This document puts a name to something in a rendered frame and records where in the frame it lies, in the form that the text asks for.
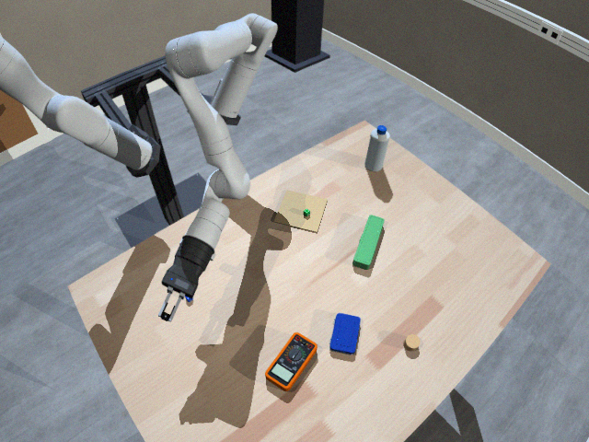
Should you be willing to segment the orange digital multimeter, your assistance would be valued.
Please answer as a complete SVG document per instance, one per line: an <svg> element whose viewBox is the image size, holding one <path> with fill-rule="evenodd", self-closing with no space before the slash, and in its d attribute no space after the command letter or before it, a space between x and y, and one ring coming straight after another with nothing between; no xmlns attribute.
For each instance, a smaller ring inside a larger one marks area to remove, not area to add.
<svg viewBox="0 0 589 442"><path fill-rule="evenodd" d="M265 377L288 391L317 351L317 344L295 332L265 372Z"/></svg>

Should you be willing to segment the grey bottle with blue cap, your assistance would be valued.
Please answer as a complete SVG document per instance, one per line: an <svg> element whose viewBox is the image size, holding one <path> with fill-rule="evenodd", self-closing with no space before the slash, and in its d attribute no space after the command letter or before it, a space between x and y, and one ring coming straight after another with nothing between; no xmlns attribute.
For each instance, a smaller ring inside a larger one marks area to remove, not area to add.
<svg viewBox="0 0 589 442"><path fill-rule="evenodd" d="M370 135L369 146L367 150L365 166L371 171L379 171L383 168L387 146L390 135L387 128L379 125Z"/></svg>

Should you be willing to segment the tan square mat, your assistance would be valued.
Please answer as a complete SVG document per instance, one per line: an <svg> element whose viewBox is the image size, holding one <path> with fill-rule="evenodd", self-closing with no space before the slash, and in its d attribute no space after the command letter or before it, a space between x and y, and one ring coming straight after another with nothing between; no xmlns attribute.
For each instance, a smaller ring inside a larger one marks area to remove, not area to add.
<svg viewBox="0 0 589 442"><path fill-rule="evenodd" d="M328 199L286 190L274 223L318 232ZM305 216L308 209L310 215Z"/></svg>

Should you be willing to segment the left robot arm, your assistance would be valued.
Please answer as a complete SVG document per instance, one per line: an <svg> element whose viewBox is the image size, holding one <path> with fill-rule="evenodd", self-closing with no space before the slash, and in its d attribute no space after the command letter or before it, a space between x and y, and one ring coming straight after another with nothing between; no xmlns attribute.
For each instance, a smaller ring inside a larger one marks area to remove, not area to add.
<svg viewBox="0 0 589 442"><path fill-rule="evenodd" d="M234 150L221 115L237 117L277 29L277 24L267 18L248 14L215 30L171 40L165 50L168 71L194 123L205 159L219 168L206 182L202 206L195 218L209 220L221 231L229 217L223 199L243 199L250 189L248 172ZM247 52L251 44L257 48ZM194 77L214 72L227 60L230 63L211 106Z"/></svg>

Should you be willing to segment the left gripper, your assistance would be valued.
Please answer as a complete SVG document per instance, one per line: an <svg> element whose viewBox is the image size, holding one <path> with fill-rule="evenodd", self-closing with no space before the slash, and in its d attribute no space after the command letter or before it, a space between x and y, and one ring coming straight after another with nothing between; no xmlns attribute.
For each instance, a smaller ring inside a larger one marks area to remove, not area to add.
<svg viewBox="0 0 589 442"><path fill-rule="evenodd" d="M162 317L173 291L179 293L179 299L169 315L170 322L173 320L180 300L184 297L193 298L199 277L205 271L209 261L214 260L214 250L221 233L221 229L209 220L199 217L193 220L179 243L173 265L163 277L162 285L167 287L168 294L158 317Z"/></svg>

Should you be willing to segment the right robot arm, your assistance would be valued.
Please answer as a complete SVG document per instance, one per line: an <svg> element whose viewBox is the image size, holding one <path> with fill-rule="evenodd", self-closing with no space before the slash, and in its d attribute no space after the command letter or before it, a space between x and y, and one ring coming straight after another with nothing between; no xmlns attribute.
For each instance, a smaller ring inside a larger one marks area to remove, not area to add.
<svg viewBox="0 0 589 442"><path fill-rule="evenodd" d="M41 82L24 57L0 36L0 90L19 101L47 127L132 169L142 169L152 146L86 103L63 96Z"/></svg>

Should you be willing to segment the green rectangular box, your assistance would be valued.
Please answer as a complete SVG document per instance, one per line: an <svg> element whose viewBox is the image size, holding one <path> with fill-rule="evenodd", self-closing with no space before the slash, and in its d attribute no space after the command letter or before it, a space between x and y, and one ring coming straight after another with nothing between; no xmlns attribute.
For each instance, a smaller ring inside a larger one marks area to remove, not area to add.
<svg viewBox="0 0 589 442"><path fill-rule="evenodd" d="M353 258L352 265L368 270L371 261L375 255L375 248L381 235L384 218L369 215L367 223L364 228L364 233L360 238L360 243Z"/></svg>

